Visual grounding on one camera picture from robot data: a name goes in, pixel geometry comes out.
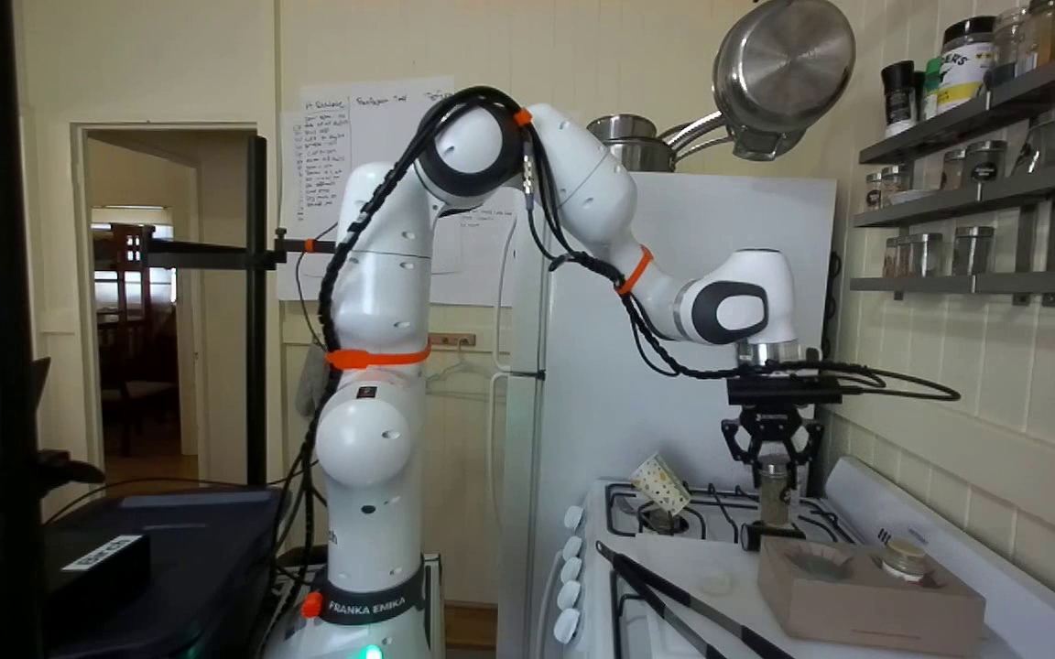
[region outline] wall socket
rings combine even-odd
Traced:
[[[479,336],[477,334],[429,334],[429,348],[474,352],[479,348]]]

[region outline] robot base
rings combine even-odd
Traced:
[[[269,659],[448,659],[443,562],[426,552],[426,608],[377,625],[333,625],[289,611],[269,641]]]

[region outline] refrigerator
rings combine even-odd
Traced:
[[[795,329],[819,348],[835,182],[634,174],[634,239],[654,269],[698,280],[735,248],[781,248]],[[568,538],[565,512],[590,489],[663,459],[684,483],[751,483],[718,424],[735,418],[722,380],[652,374],[612,287],[568,263],[548,272],[515,231],[499,491],[499,656],[519,659],[547,634],[538,608]],[[733,367],[733,348],[667,344],[689,367]]]

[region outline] shelf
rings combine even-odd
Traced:
[[[1055,272],[979,275],[979,280],[851,280],[851,291],[878,295],[1055,295]]]
[[[882,206],[882,208],[862,212],[858,229],[904,229],[904,223],[922,223],[922,221],[1010,208],[1010,206],[1043,201],[1043,197],[1055,197],[1055,168],[1043,168],[1035,178],[998,179],[976,192],[929,195],[908,206]]]
[[[951,142],[985,135],[994,130],[1032,118],[1042,108],[1055,102],[1055,64],[1028,69],[994,91],[976,97],[969,102],[944,110],[894,138],[882,138],[862,149],[862,165],[894,165],[917,160],[922,154],[944,149]]]

